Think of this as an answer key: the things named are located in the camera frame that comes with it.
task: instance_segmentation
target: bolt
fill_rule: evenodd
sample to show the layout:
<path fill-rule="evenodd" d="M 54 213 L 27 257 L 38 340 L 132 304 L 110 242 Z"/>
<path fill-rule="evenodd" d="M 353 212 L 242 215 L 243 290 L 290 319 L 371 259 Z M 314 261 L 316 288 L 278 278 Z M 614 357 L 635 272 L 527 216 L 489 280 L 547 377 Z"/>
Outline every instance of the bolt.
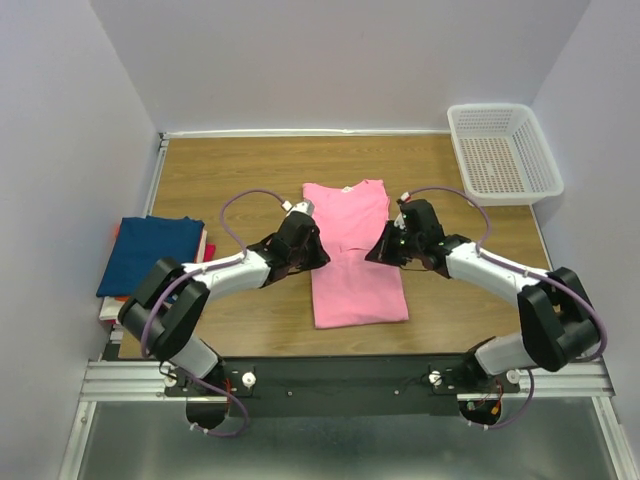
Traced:
<path fill-rule="evenodd" d="M 512 385 L 520 383 L 520 374 L 516 370 L 509 370 L 507 372 L 507 381 Z"/>
<path fill-rule="evenodd" d="M 431 383 L 431 385 L 435 387 L 439 386 L 442 383 L 442 376 L 440 375 L 439 371 L 434 370 L 429 374 L 429 383 Z"/>
<path fill-rule="evenodd" d="M 242 376 L 242 384 L 247 388 L 253 387 L 256 384 L 256 380 L 253 372 L 247 372 Z"/>

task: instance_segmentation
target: wire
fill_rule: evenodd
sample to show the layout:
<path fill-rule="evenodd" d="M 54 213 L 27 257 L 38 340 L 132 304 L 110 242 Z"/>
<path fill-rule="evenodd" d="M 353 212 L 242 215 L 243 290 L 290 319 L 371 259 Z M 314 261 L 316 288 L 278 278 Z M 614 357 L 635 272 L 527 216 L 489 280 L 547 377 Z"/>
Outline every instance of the wire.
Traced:
<path fill-rule="evenodd" d="M 219 395 L 223 395 L 225 397 L 227 397 L 228 400 L 231 400 L 233 403 L 236 404 L 236 406 L 240 409 L 240 411 L 242 412 L 242 425 L 237 429 L 234 430 L 233 432 L 216 432 L 215 430 L 209 430 L 206 428 L 202 428 L 200 425 L 198 424 L 193 424 L 193 428 L 194 430 L 198 430 L 200 432 L 203 432 L 206 435 L 209 435 L 211 437 L 218 437 L 218 438 L 233 438 L 233 437 L 237 437 L 238 435 L 240 435 L 242 432 L 244 432 L 248 427 L 249 427 L 249 411 L 247 410 L 247 407 L 244 406 L 244 404 L 238 399 L 238 397 L 236 397 L 235 395 L 221 389 L 218 388 L 214 385 L 211 385 L 210 383 L 205 382 L 204 380 L 196 377 L 195 375 L 189 373 L 189 378 L 191 378 L 191 380 L 194 383 L 197 383 L 198 385 L 200 385 L 201 387 L 207 388 L 209 390 L 211 390 L 214 393 L 217 393 Z"/>
<path fill-rule="evenodd" d="M 504 388 L 502 387 L 502 382 L 500 380 L 496 380 L 496 382 L 498 383 L 498 390 L 500 392 L 500 394 L 498 395 L 498 403 L 496 404 L 496 406 L 500 408 L 502 406 L 502 397 L 504 396 Z"/>
<path fill-rule="evenodd" d="M 500 383 L 500 380 L 498 380 L 497 378 L 496 378 L 496 386 L 498 387 L 498 392 L 500 393 L 499 398 L 498 398 L 498 400 L 500 400 L 500 399 L 502 398 L 503 389 L 502 389 L 502 383 Z M 494 392 L 489 392 L 489 393 L 487 393 L 484 397 L 482 397 L 480 400 L 475 401 L 475 402 L 474 402 L 474 406 L 475 406 L 476 408 L 478 408 L 478 407 L 480 407 L 480 406 L 484 405 L 484 402 L 486 402 L 486 401 L 487 401 L 487 399 L 488 399 L 491 395 L 493 395 L 493 393 L 494 393 Z"/>
<path fill-rule="evenodd" d="M 520 267 L 518 267 L 516 265 L 512 265 L 510 263 L 504 262 L 504 261 L 499 260 L 499 259 L 487 254 L 486 252 L 484 252 L 482 250 L 482 245 L 484 245 L 484 242 L 487 240 L 487 238 L 489 238 L 489 235 L 491 235 L 491 230 L 492 230 L 492 228 L 491 228 L 491 220 L 489 219 L 489 215 L 487 214 L 487 211 L 484 208 L 482 208 L 480 205 L 478 205 L 478 203 L 475 200 L 470 198 L 463 191 L 458 190 L 457 188 L 445 187 L 445 186 L 441 186 L 441 185 L 420 187 L 420 188 L 416 188 L 415 190 L 410 190 L 406 194 L 404 194 L 402 196 L 403 201 L 409 200 L 416 193 L 426 192 L 426 191 L 429 191 L 429 190 L 441 190 L 441 191 L 445 191 L 445 192 L 455 193 L 456 195 L 464 198 L 466 201 L 468 201 L 475 208 L 477 208 L 478 211 L 482 214 L 482 218 L 484 218 L 484 222 L 486 224 L 486 230 L 484 232 L 484 235 L 482 235 L 482 238 L 480 239 L 480 241 L 478 241 L 476 243 L 476 253 L 478 254 L 478 256 L 480 258 L 483 258 L 484 260 L 487 260 L 488 262 L 491 262 L 494 265 L 498 265 L 499 267 L 503 267 L 503 268 L 505 268 L 505 269 L 507 269 L 507 270 L 509 270 L 511 272 L 518 273 L 518 274 L 524 275 L 524 276 L 528 275 L 531 278 L 535 278 L 538 281 L 545 282 L 545 283 L 551 285 L 552 287 L 556 288 L 557 290 L 560 290 L 561 292 L 569 295 L 573 300 L 575 300 L 582 308 L 584 308 L 587 311 L 587 313 L 589 314 L 589 316 L 593 320 L 593 323 L 596 326 L 596 329 L 598 330 L 598 335 L 600 337 L 600 344 L 598 345 L 597 350 L 594 353 L 592 353 L 591 355 L 588 355 L 587 357 L 578 358 L 578 359 L 574 360 L 576 363 L 590 362 L 590 361 L 595 360 L 596 358 L 598 358 L 598 357 L 600 357 L 602 355 L 602 353 L 607 348 L 607 343 L 608 343 L 607 330 L 606 330 L 606 328 L 604 326 L 604 322 L 600 318 L 600 315 L 598 315 L 598 313 L 589 304 L 589 302 L 587 302 L 584 298 L 582 298 L 576 292 L 571 290 L 569 287 L 561 284 L 560 282 L 558 282 L 558 281 L 556 281 L 556 280 L 554 280 L 552 278 L 546 277 L 544 275 L 539 275 L 539 274 L 537 274 L 535 272 L 531 272 L 529 270 L 525 270 L 523 268 L 520 268 Z M 533 379 L 533 373 L 531 372 L 531 370 L 529 369 L 529 370 L 527 370 L 527 372 L 529 373 L 529 378 L 531 380 L 531 387 L 530 387 L 530 390 L 529 390 L 529 396 L 527 397 L 527 400 L 524 402 L 524 405 L 522 405 L 520 410 L 518 410 L 518 412 L 516 414 L 514 414 L 508 420 L 505 420 L 504 422 L 497 423 L 497 424 L 491 425 L 491 426 L 486 426 L 485 425 L 486 428 L 488 428 L 490 430 L 497 430 L 497 429 L 500 429 L 500 428 L 504 428 L 504 427 L 506 427 L 508 425 L 511 425 L 518 418 L 520 418 L 525 413 L 525 411 L 529 408 L 529 405 L 531 404 L 531 400 L 533 399 L 533 392 L 535 390 L 535 381 Z"/>
<path fill-rule="evenodd" d="M 480 425 L 480 424 L 476 424 L 476 425 L 482 428 L 487 428 L 488 430 L 500 430 L 501 428 L 508 427 L 513 422 L 515 422 L 520 417 L 522 417 L 522 415 L 524 415 L 524 413 L 527 411 L 527 409 L 531 405 L 531 400 L 533 400 L 533 392 L 536 388 L 536 381 L 533 378 L 533 372 L 529 369 L 527 370 L 527 373 L 529 374 L 529 381 L 531 382 L 531 385 L 529 386 L 529 395 L 527 395 L 527 399 L 524 401 L 524 404 L 522 405 L 522 407 L 520 407 L 520 410 L 518 410 L 516 413 L 514 413 L 511 416 L 511 418 L 508 418 L 504 422 L 496 423 L 495 425 Z M 500 394 L 500 402 L 502 402 L 502 395 L 503 393 Z"/>
<path fill-rule="evenodd" d="M 162 375 L 162 376 L 164 376 L 164 377 L 167 377 L 167 378 L 170 378 L 170 379 L 172 379 L 172 380 L 176 380 L 176 381 L 177 381 L 177 380 L 178 380 L 178 376 L 177 376 L 175 373 L 173 373 L 173 372 L 171 371 L 171 369 L 169 369 L 169 371 L 167 371 L 167 372 L 165 372 L 165 371 L 163 371 L 163 370 L 162 370 L 162 366 L 163 366 L 165 363 L 166 363 L 166 362 L 163 360 L 163 361 L 162 361 L 162 362 L 160 362 L 160 364 L 158 365 L 158 371 L 160 372 L 160 375 Z"/>
<path fill-rule="evenodd" d="M 147 349 L 147 344 L 149 342 L 149 334 L 151 333 L 151 327 L 153 325 L 153 322 L 156 319 L 156 316 L 158 315 L 158 312 L 160 311 L 160 308 L 162 308 L 162 305 L 164 304 L 165 300 L 171 296 L 171 294 L 174 292 L 174 290 L 179 285 L 181 285 L 183 282 L 186 282 L 190 278 L 193 278 L 195 276 L 201 275 L 203 273 L 210 272 L 210 271 L 213 271 L 213 270 L 218 270 L 218 269 L 225 268 L 225 267 L 230 267 L 230 266 L 233 266 L 233 265 L 237 265 L 239 263 L 242 263 L 247 258 L 247 253 L 248 253 L 247 252 L 247 245 L 242 241 L 242 239 L 227 224 L 227 221 L 225 219 L 225 212 L 226 212 L 227 208 L 229 207 L 229 205 L 231 205 L 233 202 L 235 202 L 239 198 L 242 198 L 245 195 L 249 195 L 250 193 L 265 193 L 267 195 L 271 195 L 276 200 L 278 200 L 278 202 L 280 202 L 280 205 L 283 205 L 285 203 L 284 198 L 282 198 L 277 193 L 272 192 L 271 190 L 266 190 L 266 189 L 263 189 L 263 188 L 254 188 L 254 189 L 251 189 L 251 190 L 245 190 L 244 192 L 241 192 L 241 193 L 231 197 L 222 206 L 222 208 L 220 209 L 220 218 L 219 218 L 220 225 L 222 225 L 222 228 L 225 230 L 225 232 L 227 232 L 231 236 L 231 238 L 233 238 L 236 241 L 236 243 L 240 246 L 240 248 L 242 250 L 242 256 L 236 257 L 233 260 L 229 260 L 227 262 L 214 263 L 213 265 L 209 265 L 206 268 L 198 268 L 196 270 L 189 271 L 189 272 L 181 275 L 180 277 L 176 278 L 173 282 L 171 282 L 169 284 L 169 286 L 160 294 L 160 296 L 158 297 L 158 300 L 153 305 L 153 308 L 151 309 L 151 312 L 149 312 L 149 317 L 147 318 L 147 321 L 144 324 L 144 328 L 142 329 L 142 335 L 140 336 L 140 354 L 142 355 L 142 358 L 149 358 L 150 352 Z M 211 385 L 211 384 L 199 379 L 198 377 L 193 375 L 191 372 L 187 371 L 187 374 L 188 374 L 189 378 L 194 383 L 197 383 L 198 385 L 201 385 L 201 386 L 203 386 L 205 388 L 208 388 L 209 390 L 213 391 L 214 393 L 218 393 L 220 395 L 224 395 L 231 402 L 235 403 L 238 406 L 238 408 L 240 408 L 240 411 L 242 412 L 242 416 L 244 417 L 244 422 L 243 422 L 242 426 L 238 430 L 236 430 L 235 432 L 218 433 L 218 432 L 215 432 L 213 430 L 206 430 L 206 429 L 204 429 L 204 428 L 202 428 L 200 426 L 194 425 L 194 428 L 196 430 L 203 431 L 203 432 L 207 433 L 208 435 L 211 435 L 211 436 L 214 436 L 214 437 L 235 437 L 237 435 L 240 435 L 244 430 L 246 430 L 246 428 L 249 426 L 249 412 L 247 411 L 247 408 L 242 404 L 242 402 L 240 400 L 238 400 L 238 398 L 236 398 L 231 393 L 228 393 L 228 392 L 222 390 L 221 388 L 215 387 L 215 386 L 213 386 L 213 385 Z"/>

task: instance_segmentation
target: black metal base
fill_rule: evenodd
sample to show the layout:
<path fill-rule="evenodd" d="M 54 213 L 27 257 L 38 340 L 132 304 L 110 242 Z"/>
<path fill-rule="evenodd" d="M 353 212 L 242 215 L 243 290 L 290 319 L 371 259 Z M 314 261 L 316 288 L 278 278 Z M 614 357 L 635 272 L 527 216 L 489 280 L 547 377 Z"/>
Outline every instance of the black metal base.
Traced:
<path fill-rule="evenodd" d="M 252 417 L 313 417 L 373 415 L 458 415 L 456 395 L 470 393 L 452 385 L 448 375 L 460 365 L 462 354 L 376 355 L 340 357 L 242 357 L 225 361 L 220 379 L 247 407 Z M 443 382 L 432 385 L 429 373 L 438 371 Z M 242 375 L 257 378 L 251 389 L 242 385 Z M 225 388 L 223 380 L 217 386 Z M 504 391 L 519 391 L 502 379 Z M 489 393 L 493 383 L 474 393 Z M 178 385 L 167 388 L 168 396 L 208 396 L 180 376 Z M 193 404 L 201 412 L 206 403 Z M 220 406 L 214 407 L 219 417 Z M 239 415 L 235 408 L 231 416 Z"/>

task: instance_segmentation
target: wooden tabletop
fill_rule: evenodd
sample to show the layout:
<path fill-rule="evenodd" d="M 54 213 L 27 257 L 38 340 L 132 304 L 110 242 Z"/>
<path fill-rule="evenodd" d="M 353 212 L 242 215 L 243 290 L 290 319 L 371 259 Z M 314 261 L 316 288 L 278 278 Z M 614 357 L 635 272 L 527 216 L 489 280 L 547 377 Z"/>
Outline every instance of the wooden tabletop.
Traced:
<path fill-rule="evenodd" d="M 238 251 L 218 223 L 220 207 L 234 194 L 263 187 L 295 203 L 305 182 L 342 188 L 363 179 L 384 180 L 393 200 L 423 185 L 462 188 L 448 135 L 179 139 L 169 143 L 153 214 L 202 219 L 221 258 Z M 444 192 L 425 198 L 445 233 L 480 238 L 482 217 L 464 200 Z M 494 227 L 489 250 L 547 267 L 528 207 L 488 211 Z M 390 215 L 397 215 L 395 202 Z M 275 231 L 283 213 L 269 197 L 252 195 L 233 204 L 227 218 L 253 243 Z M 402 281 L 410 317 L 403 323 L 316 330 L 310 274 L 303 273 L 209 304 L 196 332 L 222 355 L 278 356 L 459 352 L 519 329 L 517 311 L 478 287 L 430 272 L 403 271 Z M 138 357 L 139 348 L 127 334 L 120 356 Z"/>

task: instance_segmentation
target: folded blue towel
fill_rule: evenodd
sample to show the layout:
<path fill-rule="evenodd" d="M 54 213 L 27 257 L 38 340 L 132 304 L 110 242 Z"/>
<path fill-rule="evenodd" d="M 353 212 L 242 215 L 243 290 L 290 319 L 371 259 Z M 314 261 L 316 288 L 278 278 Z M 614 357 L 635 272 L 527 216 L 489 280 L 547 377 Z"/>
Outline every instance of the folded blue towel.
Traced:
<path fill-rule="evenodd" d="M 131 295 L 163 257 L 193 262 L 203 228 L 203 222 L 188 217 L 123 218 L 96 296 Z"/>

